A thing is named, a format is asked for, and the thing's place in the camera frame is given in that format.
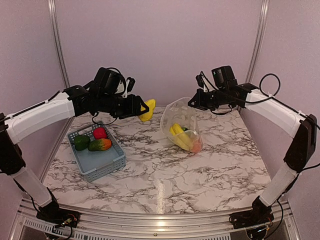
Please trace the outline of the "yellow toy pear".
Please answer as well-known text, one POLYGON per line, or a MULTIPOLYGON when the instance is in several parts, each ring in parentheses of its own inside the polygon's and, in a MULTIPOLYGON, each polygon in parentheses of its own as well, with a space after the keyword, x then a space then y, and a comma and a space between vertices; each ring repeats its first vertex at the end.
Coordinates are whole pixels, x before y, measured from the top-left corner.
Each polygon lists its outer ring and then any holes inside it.
POLYGON ((146 112, 142 115, 139 115, 138 117, 142 122, 147 122, 153 117, 153 113, 154 113, 154 110, 156 107, 156 100, 149 99, 149 100, 145 101, 144 103, 148 107, 148 112, 146 112))

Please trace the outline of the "clear zip top bag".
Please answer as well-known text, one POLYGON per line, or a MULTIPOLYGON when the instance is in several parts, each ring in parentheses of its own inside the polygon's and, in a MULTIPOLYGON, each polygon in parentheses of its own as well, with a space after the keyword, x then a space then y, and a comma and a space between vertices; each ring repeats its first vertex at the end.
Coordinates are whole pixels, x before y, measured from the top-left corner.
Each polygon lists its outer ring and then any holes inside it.
POLYGON ((175 123, 178 123, 181 127, 188 128, 188 134, 195 142, 202 142, 197 122, 196 109, 188 106, 188 101, 190 99, 190 97, 177 99, 168 104, 162 114, 160 129, 172 143, 174 142, 173 135, 170 133, 170 127, 175 123))

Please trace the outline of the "yellow toy banana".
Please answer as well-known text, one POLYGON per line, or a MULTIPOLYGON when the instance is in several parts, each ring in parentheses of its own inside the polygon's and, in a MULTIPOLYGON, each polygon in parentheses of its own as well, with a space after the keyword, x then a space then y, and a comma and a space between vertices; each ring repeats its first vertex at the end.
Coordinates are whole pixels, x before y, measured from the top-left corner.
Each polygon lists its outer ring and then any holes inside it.
POLYGON ((178 123, 174 123, 170 127, 169 131, 173 136, 173 142, 177 146, 192 153, 197 151, 197 144, 190 137, 189 132, 187 130, 184 131, 184 129, 178 123))

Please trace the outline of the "orange toy orange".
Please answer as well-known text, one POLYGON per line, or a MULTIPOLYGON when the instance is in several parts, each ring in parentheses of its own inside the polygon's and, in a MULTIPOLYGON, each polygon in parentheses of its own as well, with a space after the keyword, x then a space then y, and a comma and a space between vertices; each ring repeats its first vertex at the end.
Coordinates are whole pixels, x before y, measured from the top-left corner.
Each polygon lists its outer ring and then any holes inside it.
POLYGON ((203 144, 201 141, 194 141, 191 149, 192 153, 199 153, 202 150, 203 144))

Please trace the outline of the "red toy apple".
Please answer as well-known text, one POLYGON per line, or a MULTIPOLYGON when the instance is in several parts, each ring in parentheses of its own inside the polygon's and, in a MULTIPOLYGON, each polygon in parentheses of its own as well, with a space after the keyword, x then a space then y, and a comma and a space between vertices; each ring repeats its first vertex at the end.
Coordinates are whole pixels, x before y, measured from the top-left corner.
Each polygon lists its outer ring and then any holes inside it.
POLYGON ((99 140, 99 139, 107 139, 108 138, 108 135, 106 133, 106 130, 104 127, 97 127, 93 132, 93 137, 96 139, 96 140, 99 140))

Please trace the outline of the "green orange toy mango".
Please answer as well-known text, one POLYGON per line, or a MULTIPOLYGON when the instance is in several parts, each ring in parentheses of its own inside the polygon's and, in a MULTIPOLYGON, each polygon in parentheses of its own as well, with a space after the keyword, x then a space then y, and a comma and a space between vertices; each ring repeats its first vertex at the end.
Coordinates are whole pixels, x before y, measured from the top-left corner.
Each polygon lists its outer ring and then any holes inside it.
POLYGON ((87 149, 90 152, 106 151, 112 147, 112 141, 107 138, 100 138, 89 143, 87 149))

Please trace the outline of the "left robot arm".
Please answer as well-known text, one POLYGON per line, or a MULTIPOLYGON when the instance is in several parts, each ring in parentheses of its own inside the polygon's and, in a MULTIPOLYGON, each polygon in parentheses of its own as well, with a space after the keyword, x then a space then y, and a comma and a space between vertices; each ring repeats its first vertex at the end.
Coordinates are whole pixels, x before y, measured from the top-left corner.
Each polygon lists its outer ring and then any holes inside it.
POLYGON ((63 221, 68 213, 61 209, 52 192, 32 170, 26 167, 18 143, 29 135, 61 120, 90 113, 110 114, 115 119, 141 116, 150 108, 138 95, 108 93, 93 82, 58 91, 53 97, 20 112, 0 115, 0 170, 38 204, 37 217, 53 223, 63 221))

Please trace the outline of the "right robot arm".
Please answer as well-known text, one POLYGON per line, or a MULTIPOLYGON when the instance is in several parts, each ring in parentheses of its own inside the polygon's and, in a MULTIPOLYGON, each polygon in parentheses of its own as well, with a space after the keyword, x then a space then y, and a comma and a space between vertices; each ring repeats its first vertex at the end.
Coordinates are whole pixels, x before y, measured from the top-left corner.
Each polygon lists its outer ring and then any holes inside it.
POLYGON ((222 105, 253 111, 280 127, 292 138, 283 164, 262 194, 253 201, 252 209, 232 213, 229 217, 234 229, 272 221, 274 217, 271 206, 291 189, 315 152, 317 118, 289 108, 273 96, 262 93, 251 83, 208 92, 199 88, 188 102, 188 106, 203 111, 216 110, 222 105))

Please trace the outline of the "dark green toy pepper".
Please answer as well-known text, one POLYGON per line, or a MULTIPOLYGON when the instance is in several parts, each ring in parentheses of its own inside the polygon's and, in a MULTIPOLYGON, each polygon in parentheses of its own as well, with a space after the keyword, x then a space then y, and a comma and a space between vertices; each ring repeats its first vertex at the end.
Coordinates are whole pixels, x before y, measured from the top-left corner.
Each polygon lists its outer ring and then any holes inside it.
POLYGON ((85 150, 90 142, 91 139, 87 135, 77 135, 74 137, 74 147, 77 151, 85 150))

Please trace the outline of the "light blue plastic basket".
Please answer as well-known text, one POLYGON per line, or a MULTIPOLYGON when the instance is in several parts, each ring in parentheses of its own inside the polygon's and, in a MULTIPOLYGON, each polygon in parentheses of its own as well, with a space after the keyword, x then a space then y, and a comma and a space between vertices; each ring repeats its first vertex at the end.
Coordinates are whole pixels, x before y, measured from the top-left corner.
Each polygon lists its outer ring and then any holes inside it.
POLYGON ((102 121, 99 121, 97 124, 86 125, 70 132, 67 134, 67 138, 79 171, 87 182, 93 182, 126 166, 126 154, 124 150, 107 127, 103 126, 102 121), (112 142, 111 147, 105 151, 89 151, 88 149, 81 151, 76 150, 75 137, 83 135, 89 137, 91 141, 94 141, 93 132, 99 127, 104 128, 108 138, 112 142))

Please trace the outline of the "right aluminium frame post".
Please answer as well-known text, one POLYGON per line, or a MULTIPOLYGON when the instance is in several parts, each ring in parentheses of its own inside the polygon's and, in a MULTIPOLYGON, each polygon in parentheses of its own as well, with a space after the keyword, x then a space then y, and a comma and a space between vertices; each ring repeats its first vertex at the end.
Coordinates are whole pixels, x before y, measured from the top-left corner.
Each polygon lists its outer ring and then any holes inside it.
POLYGON ((260 52, 262 49, 263 40, 264 40, 264 36, 265 36, 269 5, 270 5, 269 0, 262 0, 261 1, 256 37, 255 37, 255 41, 254 41, 254 46, 253 46, 253 51, 252 51, 250 63, 248 66, 248 71, 247 71, 246 78, 245 78, 246 83, 252 83, 253 78, 254 78, 256 66, 258 63, 258 58, 259 58, 259 55, 260 55, 260 52))

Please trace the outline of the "aluminium frame post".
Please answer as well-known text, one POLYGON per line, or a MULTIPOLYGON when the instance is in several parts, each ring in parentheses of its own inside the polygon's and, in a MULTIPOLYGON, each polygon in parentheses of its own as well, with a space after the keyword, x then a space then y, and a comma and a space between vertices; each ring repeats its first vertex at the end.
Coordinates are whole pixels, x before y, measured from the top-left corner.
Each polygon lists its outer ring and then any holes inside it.
POLYGON ((262 0, 261 1, 256 37, 255 37, 255 41, 254 41, 254 46, 253 46, 253 51, 252 51, 250 63, 248 66, 248 71, 247 71, 246 78, 245 78, 246 83, 252 83, 253 78, 254 78, 256 66, 258 63, 258 58, 259 58, 259 55, 260 55, 260 52, 262 49, 263 40, 264 40, 264 36, 265 36, 269 5, 270 5, 269 0, 262 0))
POLYGON ((64 87, 69 88, 71 84, 70 84, 67 66, 65 63, 65 58, 64 58, 63 48, 62 48, 55 0, 48 0, 48 10, 49 10, 51 28, 53 33, 54 46, 57 54, 57 60, 58 60, 58 65, 59 65, 59 69, 62 76, 62 81, 63 81, 64 87))

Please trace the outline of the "left aluminium frame post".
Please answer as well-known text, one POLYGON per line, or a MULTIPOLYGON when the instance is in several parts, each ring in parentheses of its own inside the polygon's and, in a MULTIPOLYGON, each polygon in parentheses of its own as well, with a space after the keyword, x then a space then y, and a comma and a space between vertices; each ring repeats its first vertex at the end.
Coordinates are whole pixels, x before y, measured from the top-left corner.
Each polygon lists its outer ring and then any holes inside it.
POLYGON ((58 65, 59 65, 59 69, 62 76, 62 81, 63 81, 64 87, 69 88, 71 84, 70 84, 67 66, 65 63, 65 58, 64 58, 63 48, 62 48, 55 0, 48 0, 48 10, 49 10, 51 28, 53 33, 54 46, 57 54, 57 60, 58 60, 58 65))

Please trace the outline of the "front aluminium frame rail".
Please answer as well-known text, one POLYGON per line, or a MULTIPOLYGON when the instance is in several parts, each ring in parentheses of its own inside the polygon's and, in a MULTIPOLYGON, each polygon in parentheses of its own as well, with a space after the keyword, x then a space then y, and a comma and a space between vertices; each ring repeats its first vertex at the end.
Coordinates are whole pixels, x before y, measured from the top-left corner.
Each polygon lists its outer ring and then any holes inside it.
POLYGON ((62 205, 79 212, 73 228, 55 228, 51 222, 36 218, 31 200, 24 198, 19 205, 10 240, 45 240, 49 237, 73 240, 247 240, 254 232, 269 240, 300 240, 293 213, 287 201, 272 207, 274 220, 266 224, 235 229, 229 218, 234 210, 205 213, 151 214, 112 212, 62 205))

